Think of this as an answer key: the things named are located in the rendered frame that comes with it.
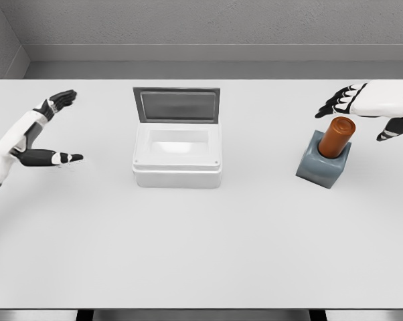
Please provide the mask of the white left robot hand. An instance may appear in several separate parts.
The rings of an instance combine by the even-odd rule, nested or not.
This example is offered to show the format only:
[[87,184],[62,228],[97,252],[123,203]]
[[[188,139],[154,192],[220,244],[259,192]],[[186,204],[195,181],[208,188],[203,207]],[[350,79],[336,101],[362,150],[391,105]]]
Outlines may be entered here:
[[26,112],[11,126],[0,139],[0,155],[7,159],[9,171],[17,161],[27,167],[49,167],[83,159],[81,154],[67,154],[32,148],[35,139],[47,123],[65,107],[71,106],[76,96],[77,93],[74,90],[54,94],[37,107]]

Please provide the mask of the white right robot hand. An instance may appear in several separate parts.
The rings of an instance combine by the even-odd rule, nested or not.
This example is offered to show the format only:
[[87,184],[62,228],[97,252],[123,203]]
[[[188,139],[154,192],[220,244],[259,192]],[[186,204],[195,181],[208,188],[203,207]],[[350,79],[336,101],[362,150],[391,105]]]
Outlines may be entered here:
[[371,80],[337,91],[316,113],[355,114],[366,118],[389,119],[376,140],[381,142],[403,134],[403,80]]

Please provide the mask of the grey-blue square holder block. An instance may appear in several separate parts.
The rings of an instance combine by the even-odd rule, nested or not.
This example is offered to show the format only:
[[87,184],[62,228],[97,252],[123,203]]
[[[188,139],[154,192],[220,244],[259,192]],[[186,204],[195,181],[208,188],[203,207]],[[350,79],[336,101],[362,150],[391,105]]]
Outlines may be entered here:
[[338,157],[326,158],[318,150],[318,145],[323,136],[323,132],[314,131],[310,143],[301,158],[296,176],[330,189],[344,171],[351,143],[348,142],[345,145]]

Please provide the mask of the white rectangular box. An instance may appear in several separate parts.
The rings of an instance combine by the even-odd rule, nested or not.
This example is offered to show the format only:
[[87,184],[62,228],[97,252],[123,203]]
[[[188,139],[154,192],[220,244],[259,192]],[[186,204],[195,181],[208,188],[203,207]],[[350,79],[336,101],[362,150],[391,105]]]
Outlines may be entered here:
[[218,188],[222,180],[221,126],[140,123],[132,170],[140,187]]

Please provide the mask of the grey hinged box lid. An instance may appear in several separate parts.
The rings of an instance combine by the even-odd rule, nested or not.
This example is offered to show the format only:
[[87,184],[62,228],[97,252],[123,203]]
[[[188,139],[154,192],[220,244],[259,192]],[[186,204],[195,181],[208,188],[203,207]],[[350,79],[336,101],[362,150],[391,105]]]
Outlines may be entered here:
[[142,123],[219,123],[219,88],[134,87],[133,94]]

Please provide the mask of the brown cylinder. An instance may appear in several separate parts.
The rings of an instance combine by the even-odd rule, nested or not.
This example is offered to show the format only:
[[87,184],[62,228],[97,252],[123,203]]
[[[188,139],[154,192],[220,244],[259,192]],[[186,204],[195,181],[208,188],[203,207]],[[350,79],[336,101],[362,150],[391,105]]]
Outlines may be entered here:
[[334,118],[318,144],[320,154],[326,158],[337,158],[355,130],[355,123],[350,118]]

